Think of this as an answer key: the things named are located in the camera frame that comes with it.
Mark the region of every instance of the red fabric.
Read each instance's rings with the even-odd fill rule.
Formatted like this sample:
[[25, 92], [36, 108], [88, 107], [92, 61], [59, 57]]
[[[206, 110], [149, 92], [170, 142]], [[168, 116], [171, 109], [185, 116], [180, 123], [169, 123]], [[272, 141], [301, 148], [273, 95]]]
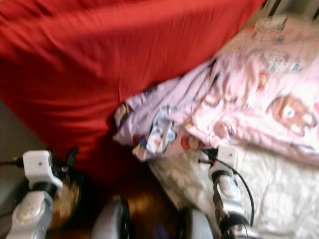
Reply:
[[47, 145], [109, 182], [131, 169], [113, 112], [211, 57], [263, 0], [4, 0], [1, 100]]

